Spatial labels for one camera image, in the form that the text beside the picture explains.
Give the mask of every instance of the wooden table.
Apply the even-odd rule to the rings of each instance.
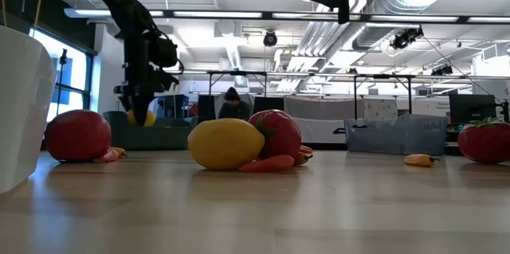
[[[510,166],[316,152],[281,174],[202,170],[186,151],[58,164],[0,197],[2,253],[506,253]]]

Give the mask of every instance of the plastic bin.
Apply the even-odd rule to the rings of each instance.
[[[448,119],[431,115],[403,115],[392,121],[345,120],[349,151],[384,154],[445,153]]]

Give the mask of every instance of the carrot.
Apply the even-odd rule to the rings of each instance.
[[[242,172],[276,172],[292,169],[294,158],[282,154],[258,162],[251,162],[241,168]]]
[[[308,158],[303,153],[297,154],[294,158],[294,166],[301,166],[308,162]]]
[[[311,154],[313,152],[313,149],[310,147],[301,146],[300,152],[305,153],[305,154]]]
[[[114,162],[120,158],[119,153],[113,149],[110,148],[106,154],[104,154],[101,157],[102,162]]]

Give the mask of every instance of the tomato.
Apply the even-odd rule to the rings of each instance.
[[[458,138],[462,154],[474,162],[500,163],[509,159],[510,125],[494,123],[467,127]]]
[[[301,132],[292,117],[284,111],[260,111],[249,119],[265,137],[265,145],[259,157],[286,154],[297,157],[301,148]]]
[[[112,141],[110,124],[87,110],[68,111],[53,119],[45,130],[45,145],[56,160],[88,161],[106,154]]]

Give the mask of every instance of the camera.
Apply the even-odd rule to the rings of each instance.
[[[273,47],[277,44],[278,37],[274,33],[274,31],[268,31],[264,36],[264,46],[265,47]]]

